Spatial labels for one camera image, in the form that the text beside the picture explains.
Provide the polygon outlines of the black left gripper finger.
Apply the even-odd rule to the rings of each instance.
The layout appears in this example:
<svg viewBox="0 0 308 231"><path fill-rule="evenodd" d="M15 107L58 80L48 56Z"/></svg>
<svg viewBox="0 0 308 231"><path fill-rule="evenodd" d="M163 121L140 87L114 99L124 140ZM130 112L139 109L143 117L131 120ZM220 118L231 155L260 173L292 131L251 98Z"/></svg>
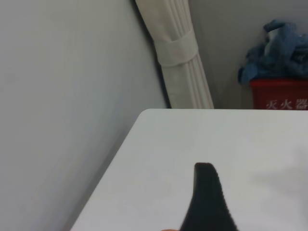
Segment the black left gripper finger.
<svg viewBox="0 0 308 231"><path fill-rule="evenodd" d="M211 163L196 163L193 180L192 199L180 230L238 230L229 212L214 166Z"/></svg>

